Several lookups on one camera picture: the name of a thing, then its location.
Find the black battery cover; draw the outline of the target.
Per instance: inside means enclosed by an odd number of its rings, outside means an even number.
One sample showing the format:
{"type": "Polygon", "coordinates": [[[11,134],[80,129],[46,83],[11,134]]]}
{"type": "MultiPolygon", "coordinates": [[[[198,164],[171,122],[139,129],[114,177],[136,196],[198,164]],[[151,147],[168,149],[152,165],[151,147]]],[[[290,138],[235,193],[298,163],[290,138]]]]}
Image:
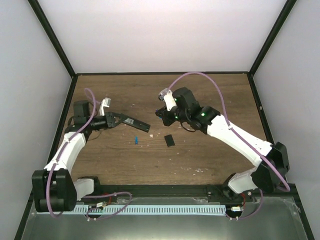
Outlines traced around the black battery cover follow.
{"type": "Polygon", "coordinates": [[[165,143],[168,148],[175,146],[175,141],[174,141],[173,136],[171,134],[165,135],[164,140],[165,140],[165,143]]]}

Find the black remote control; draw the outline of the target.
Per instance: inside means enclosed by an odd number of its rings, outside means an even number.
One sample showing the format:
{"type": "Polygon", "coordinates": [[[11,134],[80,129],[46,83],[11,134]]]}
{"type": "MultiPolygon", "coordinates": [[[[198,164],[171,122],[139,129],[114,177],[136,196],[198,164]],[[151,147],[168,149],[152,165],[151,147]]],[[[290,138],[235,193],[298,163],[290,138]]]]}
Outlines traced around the black remote control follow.
{"type": "Polygon", "coordinates": [[[138,119],[132,118],[127,116],[126,119],[123,121],[124,124],[131,126],[135,129],[141,130],[143,132],[148,133],[150,130],[150,125],[138,119]]]}

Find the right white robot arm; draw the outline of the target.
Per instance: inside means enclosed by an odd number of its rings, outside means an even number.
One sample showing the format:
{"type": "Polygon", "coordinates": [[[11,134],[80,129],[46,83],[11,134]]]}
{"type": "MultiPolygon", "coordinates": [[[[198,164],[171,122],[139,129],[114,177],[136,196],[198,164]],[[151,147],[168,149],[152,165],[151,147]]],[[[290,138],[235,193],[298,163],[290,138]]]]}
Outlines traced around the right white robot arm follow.
{"type": "Polygon", "coordinates": [[[260,189],[272,193],[282,185],[282,179],[289,171],[288,152],[280,142],[272,144],[244,131],[211,106],[201,106],[191,90],[186,87],[175,91],[164,89],[158,94],[164,107],[155,114],[164,126],[174,122],[187,123],[192,131],[201,131],[216,138],[243,155],[253,167],[241,173],[231,174],[222,185],[223,198],[229,202],[240,194],[260,189]]]}

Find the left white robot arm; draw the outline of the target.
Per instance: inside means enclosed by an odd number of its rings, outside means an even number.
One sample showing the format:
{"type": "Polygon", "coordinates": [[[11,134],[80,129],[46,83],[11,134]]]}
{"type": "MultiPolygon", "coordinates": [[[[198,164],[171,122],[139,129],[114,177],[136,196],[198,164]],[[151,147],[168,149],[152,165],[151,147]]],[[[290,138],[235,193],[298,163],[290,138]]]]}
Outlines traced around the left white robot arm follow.
{"type": "Polygon", "coordinates": [[[73,116],[67,122],[63,141],[52,160],[42,170],[36,170],[31,177],[34,205],[39,213],[72,211],[76,203],[86,197],[97,202],[102,196],[96,176],[81,177],[73,181],[72,168],[93,131],[108,130],[123,122],[124,116],[106,112],[110,98],[104,98],[99,109],[90,110],[87,100],[73,104],[73,116]]]}

